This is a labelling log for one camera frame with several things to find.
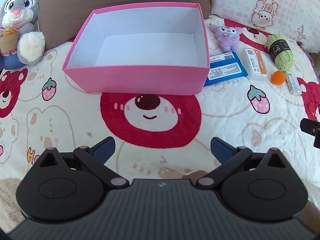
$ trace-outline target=stuffed rabbit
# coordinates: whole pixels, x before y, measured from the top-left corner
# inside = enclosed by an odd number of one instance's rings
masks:
[[[36,64],[41,59],[44,35],[35,31],[34,23],[39,11],[38,0],[6,0],[0,10],[0,37],[7,29],[20,33],[17,49],[0,53],[0,69],[16,69]]]

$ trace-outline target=strawberry print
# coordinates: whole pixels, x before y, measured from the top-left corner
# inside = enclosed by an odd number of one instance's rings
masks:
[[[51,78],[44,84],[42,88],[42,98],[44,101],[49,101],[56,94],[57,83]]]
[[[267,114],[270,111],[270,103],[266,96],[266,94],[254,87],[253,85],[250,85],[250,89],[248,91],[248,99],[250,100],[250,103],[253,107],[253,109],[260,114]]]

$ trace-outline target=yarn label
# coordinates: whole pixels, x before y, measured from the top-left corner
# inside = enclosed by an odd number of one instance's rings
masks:
[[[262,60],[262,55],[260,51],[256,49],[246,49],[246,52],[250,62],[252,73],[266,75],[267,70]]]
[[[281,52],[285,50],[291,50],[286,40],[277,40],[271,44],[269,53],[273,60],[275,60],[276,56],[278,56]]]
[[[227,77],[230,75],[241,73],[238,63],[232,63],[221,67],[211,68],[209,71],[208,79],[213,80],[216,78]]]
[[[232,59],[235,58],[232,54],[232,52],[226,52],[223,54],[215,55],[210,57],[210,63],[218,62],[226,59]]]

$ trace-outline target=green yarn ball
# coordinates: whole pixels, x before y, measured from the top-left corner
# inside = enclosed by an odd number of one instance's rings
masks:
[[[269,51],[270,46],[277,40],[284,40],[284,37],[279,34],[272,34],[267,37],[266,47]],[[288,71],[293,65],[293,53],[291,50],[280,52],[275,58],[275,64],[281,71]]]

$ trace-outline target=wet wipes pack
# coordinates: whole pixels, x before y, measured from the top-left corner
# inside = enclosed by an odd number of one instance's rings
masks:
[[[247,75],[247,71],[235,52],[227,52],[211,56],[210,71],[204,86],[238,77],[246,77]]]

